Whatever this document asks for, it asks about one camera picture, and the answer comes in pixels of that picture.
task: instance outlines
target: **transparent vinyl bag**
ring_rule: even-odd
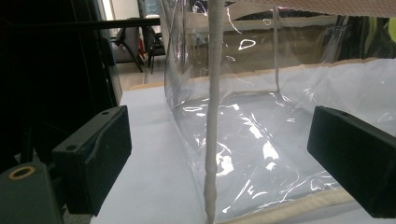
[[[202,0],[162,5],[169,29],[166,98],[202,195],[209,8]],[[306,150],[314,108],[343,110],[396,134],[391,20],[265,1],[226,2],[223,10],[215,221],[340,189]]]

